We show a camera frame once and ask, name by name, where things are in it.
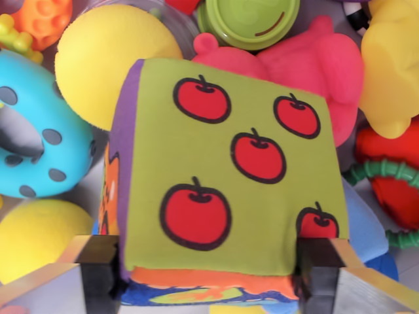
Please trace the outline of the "black silver gripper left finger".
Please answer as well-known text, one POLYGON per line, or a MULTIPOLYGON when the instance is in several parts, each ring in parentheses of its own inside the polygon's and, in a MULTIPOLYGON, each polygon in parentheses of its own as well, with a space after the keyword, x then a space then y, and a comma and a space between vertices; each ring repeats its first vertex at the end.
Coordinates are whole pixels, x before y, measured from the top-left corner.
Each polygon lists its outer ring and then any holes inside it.
POLYGON ((118 313, 117 235, 78 235, 59 259, 1 287, 2 313, 118 313))

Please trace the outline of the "black silver gripper right finger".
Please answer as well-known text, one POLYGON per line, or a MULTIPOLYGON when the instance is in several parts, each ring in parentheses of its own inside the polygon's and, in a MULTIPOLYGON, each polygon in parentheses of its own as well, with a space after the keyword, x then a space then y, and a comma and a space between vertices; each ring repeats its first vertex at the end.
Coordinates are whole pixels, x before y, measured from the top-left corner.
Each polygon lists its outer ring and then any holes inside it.
POLYGON ((301 313, 418 313, 418 293, 365 267, 345 239, 298 240, 301 313))

